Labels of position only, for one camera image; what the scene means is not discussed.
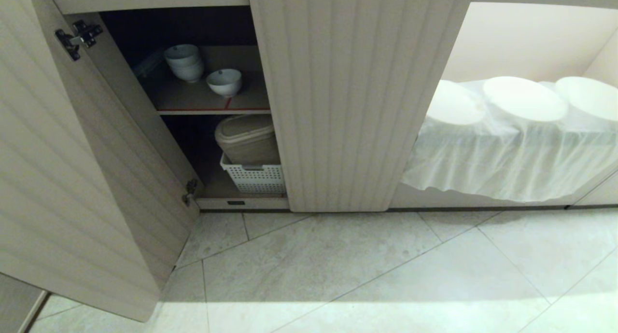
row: white cloth cover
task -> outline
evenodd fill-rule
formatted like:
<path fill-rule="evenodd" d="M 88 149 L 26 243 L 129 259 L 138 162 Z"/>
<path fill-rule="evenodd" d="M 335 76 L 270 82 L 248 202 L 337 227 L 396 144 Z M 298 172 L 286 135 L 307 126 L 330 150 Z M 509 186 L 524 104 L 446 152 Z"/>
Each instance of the white cloth cover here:
<path fill-rule="evenodd" d="M 549 105 L 566 107 L 564 117 L 534 121 L 497 106 L 499 93 L 490 102 L 483 91 L 485 82 L 459 83 L 484 100 L 487 112 L 481 121 L 455 126 L 425 118 L 402 183 L 419 190 L 434 187 L 510 201 L 547 201 L 573 194 L 618 162 L 618 122 L 569 107 L 566 100 Z M 556 84 L 536 85 L 551 91 Z M 591 84 L 574 83 L 569 88 L 572 96 L 599 94 Z"/>

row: white bowl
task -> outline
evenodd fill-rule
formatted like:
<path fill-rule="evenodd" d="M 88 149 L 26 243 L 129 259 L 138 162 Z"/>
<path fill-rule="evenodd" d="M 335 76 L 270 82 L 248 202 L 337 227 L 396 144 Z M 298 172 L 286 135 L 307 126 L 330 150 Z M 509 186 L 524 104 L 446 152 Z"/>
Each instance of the white bowl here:
<path fill-rule="evenodd" d="M 170 67 L 190 67 L 201 62 L 199 49 L 194 45 L 176 45 L 163 52 L 166 62 Z"/>
<path fill-rule="evenodd" d="M 170 67 L 177 78 L 189 83 L 196 83 L 204 73 L 204 63 L 199 61 L 189 67 Z"/>
<path fill-rule="evenodd" d="M 485 81 L 483 91 L 502 111 L 527 121 L 555 122 L 569 110 L 567 102 L 554 91 L 525 78 L 490 78 Z"/>
<path fill-rule="evenodd" d="M 452 125 L 472 125 L 485 117 L 479 95 L 447 80 L 440 80 L 433 94 L 427 117 Z"/>
<path fill-rule="evenodd" d="M 206 82 L 213 92 L 224 97 L 233 97 L 242 86 L 242 74 L 235 69 L 221 69 L 209 74 Z"/>
<path fill-rule="evenodd" d="M 572 106 L 594 117 L 618 122 L 618 88 L 585 77 L 565 77 L 556 91 Z"/>

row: open shelf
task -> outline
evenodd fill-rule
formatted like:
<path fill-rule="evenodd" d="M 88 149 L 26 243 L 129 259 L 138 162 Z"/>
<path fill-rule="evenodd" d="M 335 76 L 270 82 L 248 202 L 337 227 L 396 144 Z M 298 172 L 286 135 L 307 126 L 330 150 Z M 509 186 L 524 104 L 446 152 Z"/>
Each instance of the open shelf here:
<path fill-rule="evenodd" d="M 215 94 L 204 78 L 187 83 L 171 76 L 146 92 L 159 115 L 271 113 L 264 74 L 260 71 L 243 71 L 242 88 L 231 98 Z"/>

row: plastic basket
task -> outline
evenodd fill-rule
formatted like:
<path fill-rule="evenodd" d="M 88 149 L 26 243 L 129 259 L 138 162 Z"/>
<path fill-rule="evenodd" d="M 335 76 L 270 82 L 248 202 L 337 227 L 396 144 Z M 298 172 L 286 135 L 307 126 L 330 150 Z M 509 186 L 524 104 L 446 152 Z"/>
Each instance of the plastic basket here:
<path fill-rule="evenodd" d="M 230 164 L 225 153 L 221 155 L 220 164 L 223 170 L 230 175 L 238 190 L 243 193 L 285 193 L 285 180 L 281 165 Z"/>

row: cabinet door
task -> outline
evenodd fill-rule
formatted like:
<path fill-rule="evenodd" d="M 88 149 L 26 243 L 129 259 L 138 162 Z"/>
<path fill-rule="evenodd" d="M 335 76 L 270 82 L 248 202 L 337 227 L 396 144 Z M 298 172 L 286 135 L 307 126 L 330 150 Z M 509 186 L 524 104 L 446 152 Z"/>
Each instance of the cabinet door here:
<path fill-rule="evenodd" d="M 470 0 L 250 0 L 293 211 L 388 208 Z"/>
<path fill-rule="evenodd" d="M 52 0 L 0 0 L 0 272 L 137 320 L 199 208 Z"/>

